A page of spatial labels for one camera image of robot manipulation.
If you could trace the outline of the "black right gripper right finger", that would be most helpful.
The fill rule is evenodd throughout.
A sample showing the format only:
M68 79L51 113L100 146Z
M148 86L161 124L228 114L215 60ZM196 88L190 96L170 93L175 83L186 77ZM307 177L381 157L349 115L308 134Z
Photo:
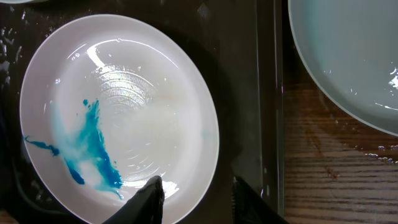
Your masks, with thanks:
M241 177L233 180L232 208L235 224L288 224Z

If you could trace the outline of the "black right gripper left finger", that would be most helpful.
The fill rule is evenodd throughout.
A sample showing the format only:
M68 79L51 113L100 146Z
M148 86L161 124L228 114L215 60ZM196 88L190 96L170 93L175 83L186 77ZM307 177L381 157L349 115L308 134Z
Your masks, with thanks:
M162 178L153 176L103 224L161 224L164 200Z

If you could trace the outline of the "white plate large blue smear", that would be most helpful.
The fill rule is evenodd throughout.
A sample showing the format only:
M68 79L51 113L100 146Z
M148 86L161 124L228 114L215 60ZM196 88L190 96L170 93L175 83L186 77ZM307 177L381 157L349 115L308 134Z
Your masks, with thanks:
M183 220L215 173L219 129L189 56L126 16L75 19L33 55L21 89L23 141L50 193L87 223L114 215L153 176L164 223Z

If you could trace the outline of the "white plate single blue streak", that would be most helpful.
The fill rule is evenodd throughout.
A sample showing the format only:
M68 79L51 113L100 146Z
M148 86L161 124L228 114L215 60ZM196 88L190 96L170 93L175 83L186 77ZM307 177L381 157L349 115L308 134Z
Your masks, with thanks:
M322 92L397 135L397 1L292 0L288 11L297 52Z

